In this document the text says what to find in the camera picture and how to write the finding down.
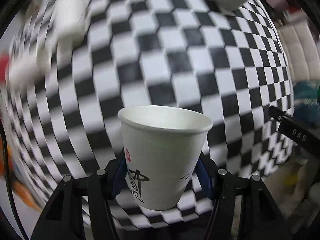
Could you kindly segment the white paper cup with print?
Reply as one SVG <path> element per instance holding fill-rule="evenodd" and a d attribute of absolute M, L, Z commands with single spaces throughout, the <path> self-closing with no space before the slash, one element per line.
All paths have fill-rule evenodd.
<path fill-rule="evenodd" d="M 142 207 L 163 211 L 180 200 L 200 157 L 212 120 L 169 106 L 132 106 L 118 112 L 129 187 Z"/>

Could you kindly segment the white cylindrical cup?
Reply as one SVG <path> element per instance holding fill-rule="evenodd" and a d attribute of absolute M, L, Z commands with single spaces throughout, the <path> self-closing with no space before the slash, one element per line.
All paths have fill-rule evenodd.
<path fill-rule="evenodd" d="M 6 85 L 10 89 L 18 89 L 45 76 L 51 69 L 52 52 L 45 47 L 24 55 L 9 64 Z"/>

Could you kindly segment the white cup with label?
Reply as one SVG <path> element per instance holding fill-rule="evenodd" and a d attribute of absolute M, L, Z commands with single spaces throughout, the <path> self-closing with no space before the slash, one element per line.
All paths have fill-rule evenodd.
<path fill-rule="evenodd" d="M 57 41 L 80 44 L 87 31 L 87 0 L 56 0 L 53 32 Z"/>

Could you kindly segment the blue teal cloth pile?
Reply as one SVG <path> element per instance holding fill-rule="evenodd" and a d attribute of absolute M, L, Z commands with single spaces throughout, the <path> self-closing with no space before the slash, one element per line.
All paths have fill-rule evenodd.
<path fill-rule="evenodd" d="M 294 114 L 293 116 L 319 129 L 319 80 L 300 81 L 293 86 Z"/>

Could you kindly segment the white padded chair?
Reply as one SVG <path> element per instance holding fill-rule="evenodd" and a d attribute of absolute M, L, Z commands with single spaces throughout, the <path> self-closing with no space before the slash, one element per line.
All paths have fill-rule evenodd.
<path fill-rule="evenodd" d="M 293 82 L 319 80 L 319 52 L 306 21 L 277 28 Z"/>

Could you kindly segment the checkered black white tablecloth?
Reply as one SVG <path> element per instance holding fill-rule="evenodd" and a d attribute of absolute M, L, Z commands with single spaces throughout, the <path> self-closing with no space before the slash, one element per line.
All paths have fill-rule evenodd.
<path fill-rule="evenodd" d="M 291 154 L 268 108 L 293 112 L 276 29 L 259 0 L 231 16 L 205 0 L 88 0 L 88 32 L 60 49 L 55 0 L 14 36 L 13 59 L 47 47 L 49 74 L 4 92 L 13 147 L 44 204 L 64 175 L 89 176 L 122 150 L 118 111 L 175 106 L 211 118 L 203 152 L 219 167 L 266 178 Z"/>

